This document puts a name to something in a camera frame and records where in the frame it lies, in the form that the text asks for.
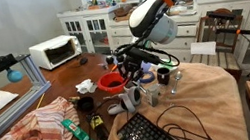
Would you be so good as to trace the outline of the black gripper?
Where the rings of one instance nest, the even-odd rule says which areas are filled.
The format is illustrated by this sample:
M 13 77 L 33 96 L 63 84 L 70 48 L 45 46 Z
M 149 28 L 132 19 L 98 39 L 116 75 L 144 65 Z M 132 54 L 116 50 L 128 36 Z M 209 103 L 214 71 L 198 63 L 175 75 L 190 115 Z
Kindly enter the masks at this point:
M 136 81 L 142 78 L 144 74 L 142 71 L 142 62 L 158 65 L 161 61 L 156 55 L 137 48 L 127 51 L 125 55 L 117 56 L 116 60 L 118 61 L 119 74 L 125 82 Z

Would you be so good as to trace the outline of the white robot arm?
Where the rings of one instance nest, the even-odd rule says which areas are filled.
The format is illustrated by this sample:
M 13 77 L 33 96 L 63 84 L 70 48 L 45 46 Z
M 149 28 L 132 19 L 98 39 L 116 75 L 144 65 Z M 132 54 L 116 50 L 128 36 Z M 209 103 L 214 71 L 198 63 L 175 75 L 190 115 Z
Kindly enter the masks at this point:
M 142 78 L 142 62 L 170 66 L 169 62 L 175 59 L 174 66 L 179 66 L 176 56 L 145 45 L 146 42 L 165 45 L 175 39 L 177 24 L 167 16 L 167 11 L 176 1 L 178 0 L 144 0 L 131 13 L 128 22 L 135 42 L 120 45 L 114 51 L 118 61 L 118 73 L 123 77 L 123 82 Z

